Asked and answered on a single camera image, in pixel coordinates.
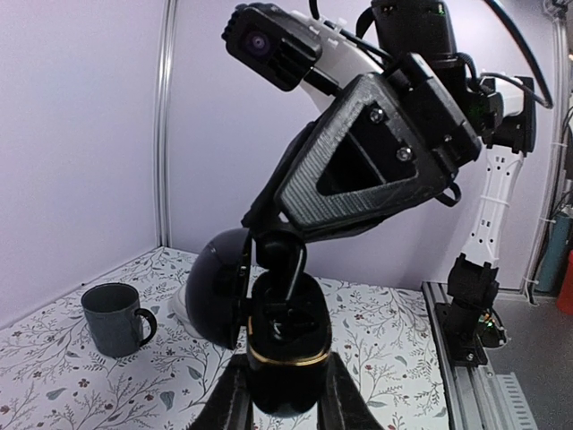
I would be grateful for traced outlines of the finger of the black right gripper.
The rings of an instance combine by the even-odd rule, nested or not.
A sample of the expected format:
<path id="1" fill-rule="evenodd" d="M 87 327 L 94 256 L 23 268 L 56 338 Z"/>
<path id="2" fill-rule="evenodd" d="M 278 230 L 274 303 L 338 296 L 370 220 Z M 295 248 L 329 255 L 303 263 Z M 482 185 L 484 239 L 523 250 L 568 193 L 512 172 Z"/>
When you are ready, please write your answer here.
<path id="1" fill-rule="evenodd" d="M 373 219 L 360 222 L 353 221 L 350 225 L 344 227 L 327 228 L 326 230 L 323 229 L 311 233 L 304 233 L 302 230 L 297 229 L 289 219 L 286 221 L 280 220 L 279 214 L 283 210 L 278 204 L 278 192 L 291 166 L 295 164 L 298 154 L 317 125 L 317 120 L 311 121 L 289 143 L 272 175 L 269 177 L 269 181 L 255 198 L 250 209 L 244 214 L 241 225 L 249 229 L 255 242 L 264 242 L 266 239 L 271 239 L 279 234 L 292 234 L 306 244 L 354 237 L 378 227 L 389 218 L 389 215 L 379 215 Z"/>

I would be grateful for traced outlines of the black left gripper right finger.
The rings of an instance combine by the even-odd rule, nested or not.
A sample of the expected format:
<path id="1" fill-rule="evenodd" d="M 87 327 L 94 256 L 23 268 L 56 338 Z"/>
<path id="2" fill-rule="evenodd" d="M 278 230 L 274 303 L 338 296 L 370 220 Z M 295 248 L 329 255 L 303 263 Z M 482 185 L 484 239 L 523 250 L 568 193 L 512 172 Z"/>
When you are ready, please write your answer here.
<path id="1" fill-rule="evenodd" d="M 318 429 L 381 428 L 336 352 L 329 356 L 326 384 L 318 401 L 317 420 Z"/>

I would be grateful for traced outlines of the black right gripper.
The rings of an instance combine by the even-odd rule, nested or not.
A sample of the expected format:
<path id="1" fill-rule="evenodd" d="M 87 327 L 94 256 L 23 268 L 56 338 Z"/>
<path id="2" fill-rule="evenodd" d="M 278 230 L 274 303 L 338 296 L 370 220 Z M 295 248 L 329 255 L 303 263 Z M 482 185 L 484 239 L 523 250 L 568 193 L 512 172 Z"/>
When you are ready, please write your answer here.
<path id="1" fill-rule="evenodd" d="M 278 204 L 304 233 L 391 218 L 434 197 L 446 206 L 461 200 L 458 171 L 482 148 L 464 111 L 464 63 L 410 52 L 384 77 L 400 106 L 379 75 L 353 79 L 287 173 Z"/>

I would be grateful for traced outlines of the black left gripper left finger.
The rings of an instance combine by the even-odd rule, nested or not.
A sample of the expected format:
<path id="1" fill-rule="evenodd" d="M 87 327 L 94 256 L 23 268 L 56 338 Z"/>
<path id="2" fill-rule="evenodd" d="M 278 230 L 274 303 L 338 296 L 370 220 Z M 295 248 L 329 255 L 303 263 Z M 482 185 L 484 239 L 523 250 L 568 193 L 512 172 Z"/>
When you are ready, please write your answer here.
<path id="1" fill-rule="evenodd" d="M 246 430 L 253 427 L 252 396 L 247 387 L 247 356 L 233 355 L 189 430 Z"/>

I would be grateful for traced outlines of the black earbud charging case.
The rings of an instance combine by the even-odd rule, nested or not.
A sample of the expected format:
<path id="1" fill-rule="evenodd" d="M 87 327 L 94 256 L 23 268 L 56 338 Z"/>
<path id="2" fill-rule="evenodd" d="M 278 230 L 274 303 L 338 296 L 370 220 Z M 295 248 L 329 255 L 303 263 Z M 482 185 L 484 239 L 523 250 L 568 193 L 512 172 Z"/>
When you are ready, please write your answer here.
<path id="1" fill-rule="evenodd" d="M 222 348 L 237 347 L 246 329 L 247 387 L 257 408 L 292 417 L 311 409 L 321 396 L 332 343 L 329 310 L 318 282 L 305 273 L 286 302 L 278 277 L 256 260 L 257 243 L 247 228 L 214 236 L 192 266 L 185 286 L 191 326 Z M 269 335 L 272 313 L 297 309 L 318 320 L 319 328 L 291 342 Z"/>

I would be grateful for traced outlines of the black earbud further back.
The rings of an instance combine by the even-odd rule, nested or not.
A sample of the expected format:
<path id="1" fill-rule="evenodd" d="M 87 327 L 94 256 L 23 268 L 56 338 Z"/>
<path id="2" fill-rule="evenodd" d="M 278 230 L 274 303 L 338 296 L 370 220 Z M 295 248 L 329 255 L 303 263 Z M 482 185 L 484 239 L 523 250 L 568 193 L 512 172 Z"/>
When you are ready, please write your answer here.
<path id="1" fill-rule="evenodd" d="M 271 230 L 257 239 L 257 263 L 278 277 L 278 289 L 286 302 L 295 294 L 307 261 L 306 245 L 292 231 Z"/>

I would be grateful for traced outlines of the black earbud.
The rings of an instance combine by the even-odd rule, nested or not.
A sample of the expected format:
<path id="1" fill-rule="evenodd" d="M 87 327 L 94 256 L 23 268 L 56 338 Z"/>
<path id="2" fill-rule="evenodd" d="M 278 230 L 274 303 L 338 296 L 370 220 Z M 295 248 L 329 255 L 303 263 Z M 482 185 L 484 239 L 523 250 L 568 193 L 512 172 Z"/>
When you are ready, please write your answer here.
<path id="1" fill-rule="evenodd" d="M 318 328 L 318 320 L 302 310 L 290 308 L 269 316 L 269 335 L 276 342 L 291 342 Z"/>

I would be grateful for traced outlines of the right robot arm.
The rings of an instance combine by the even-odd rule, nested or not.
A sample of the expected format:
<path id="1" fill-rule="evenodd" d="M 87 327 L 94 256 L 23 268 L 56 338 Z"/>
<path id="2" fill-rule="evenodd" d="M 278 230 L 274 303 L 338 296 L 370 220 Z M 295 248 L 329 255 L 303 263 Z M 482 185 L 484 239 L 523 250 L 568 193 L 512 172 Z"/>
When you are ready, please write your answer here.
<path id="1" fill-rule="evenodd" d="M 277 88 L 303 88 L 320 110 L 291 143 L 243 225 L 306 243 L 352 237 L 430 200 L 454 206 L 459 170 L 484 157 L 484 187 L 448 278 L 462 309 L 498 291 L 500 234 L 546 92 L 478 73 L 454 40 L 442 1 L 375 1 L 355 33 L 274 4 L 243 4 L 227 49 Z"/>

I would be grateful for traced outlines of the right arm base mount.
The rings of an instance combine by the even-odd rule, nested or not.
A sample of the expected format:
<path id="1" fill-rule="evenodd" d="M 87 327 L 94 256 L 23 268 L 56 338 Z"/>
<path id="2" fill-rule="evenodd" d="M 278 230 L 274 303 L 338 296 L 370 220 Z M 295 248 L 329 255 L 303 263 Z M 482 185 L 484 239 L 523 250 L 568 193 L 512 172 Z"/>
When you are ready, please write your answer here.
<path id="1" fill-rule="evenodd" d="M 488 363 L 477 330 L 480 317 L 492 309 L 498 295 L 498 271 L 489 262 L 470 262 L 465 254 L 455 260 L 447 281 L 451 302 L 434 306 L 452 366 L 478 367 Z"/>

